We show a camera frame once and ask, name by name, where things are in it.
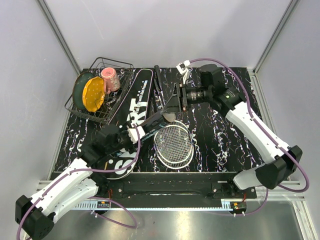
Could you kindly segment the black sport racket bag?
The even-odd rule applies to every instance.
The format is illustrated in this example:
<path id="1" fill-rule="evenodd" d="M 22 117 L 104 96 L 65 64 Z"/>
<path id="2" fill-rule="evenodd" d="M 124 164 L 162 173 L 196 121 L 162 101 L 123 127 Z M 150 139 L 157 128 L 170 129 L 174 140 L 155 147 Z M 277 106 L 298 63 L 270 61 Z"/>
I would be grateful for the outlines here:
<path id="1" fill-rule="evenodd" d="M 135 127 L 138 127 L 140 131 L 142 129 L 140 125 L 147 119 L 153 78 L 153 70 L 148 68 L 142 68 L 135 73 L 128 92 L 120 102 L 110 122 L 119 127 L 121 131 L 133 134 L 135 140 L 138 139 Z M 135 149 L 132 153 L 128 150 L 112 153 L 106 158 L 106 169 L 115 171 L 107 173 L 107 179 L 119 180 L 125 178 L 134 169 L 137 159 Z"/>

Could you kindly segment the clear plastic tube lid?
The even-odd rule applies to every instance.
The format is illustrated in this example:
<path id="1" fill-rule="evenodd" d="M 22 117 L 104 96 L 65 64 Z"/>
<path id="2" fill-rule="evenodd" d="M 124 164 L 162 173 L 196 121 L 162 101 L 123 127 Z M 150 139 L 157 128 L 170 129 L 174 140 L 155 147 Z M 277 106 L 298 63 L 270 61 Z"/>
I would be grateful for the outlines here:
<path id="1" fill-rule="evenodd" d="M 164 117 L 164 119 L 171 123 L 174 122 L 176 120 L 176 114 L 174 112 L 171 113 L 163 113 L 162 116 Z"/>

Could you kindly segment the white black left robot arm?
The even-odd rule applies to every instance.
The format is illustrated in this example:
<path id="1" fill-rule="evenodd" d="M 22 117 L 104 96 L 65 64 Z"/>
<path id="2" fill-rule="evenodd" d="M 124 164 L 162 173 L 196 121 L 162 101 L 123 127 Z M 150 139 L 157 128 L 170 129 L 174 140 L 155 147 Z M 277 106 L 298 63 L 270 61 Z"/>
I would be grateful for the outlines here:
<path id="1" fill-rule="evenodd" d="M 123 179 L 133 171 L 143 142 L 168 124 L 162 114 L 155 113 L 141 123 L 105 125 L 51 183 L 31 197 L 17 199 L 16 239 L 24 231 L 30 239 L 42 240 L 77 204 L 91 197 L 103 198 L 110 180 Z"/>

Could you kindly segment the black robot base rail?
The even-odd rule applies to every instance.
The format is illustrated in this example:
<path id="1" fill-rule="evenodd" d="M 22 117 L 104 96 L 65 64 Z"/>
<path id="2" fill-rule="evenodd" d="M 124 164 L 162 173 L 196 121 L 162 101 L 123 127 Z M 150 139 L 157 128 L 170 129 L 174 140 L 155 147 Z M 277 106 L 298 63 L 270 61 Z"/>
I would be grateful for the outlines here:
<path id="1" fill-rule="evenodd" d="M 222 199 L 250 200 L 254 187 L 237 190 L 233 172 L 134 172 L 100 183 L 97 195 L 131 209 L 218 208 Z"/>

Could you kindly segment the black shuttlecock tube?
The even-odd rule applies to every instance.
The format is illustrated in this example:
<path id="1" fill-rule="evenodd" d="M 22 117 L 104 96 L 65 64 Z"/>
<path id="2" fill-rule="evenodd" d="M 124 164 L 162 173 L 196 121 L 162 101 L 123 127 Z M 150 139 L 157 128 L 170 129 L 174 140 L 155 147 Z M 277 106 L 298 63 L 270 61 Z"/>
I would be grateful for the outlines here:
<path id="1" fill-rule="evenodd" d="M 162 111 L 157 111 L 152 116 L 147 118 L 143 123 L 140 124 L 143 127 L 146 135 L 143 139 L 150 138 L 153 136 L 157 131 L 164 128 L 165 126 L 169 125 L 171 122 L 167 122 L 164 117 Z"/>

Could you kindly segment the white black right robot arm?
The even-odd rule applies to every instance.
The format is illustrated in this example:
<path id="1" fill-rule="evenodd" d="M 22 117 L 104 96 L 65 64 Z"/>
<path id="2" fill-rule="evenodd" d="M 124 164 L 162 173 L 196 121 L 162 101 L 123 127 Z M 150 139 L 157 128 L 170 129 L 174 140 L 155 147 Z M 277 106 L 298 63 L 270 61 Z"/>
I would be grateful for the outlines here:
<path id="1" fill-rule="evenodd" d="M 289 146 L 277 137 L 255 114 L 243 92 L 227 87 L 220 67 L 206 64 L 199 68 L 200 86 L 185 82 L 174 86 L 163 113 L 186 111 L 191 105 L 209 103 L 210 107 L 234 124 L 254 145 L 263 164 L 235 175 L 227 185 L 228 195 L 239 198 L 245 189 L 264 186 L 274 189 L 297 169 L 302 157 L 299 146 Z"/>

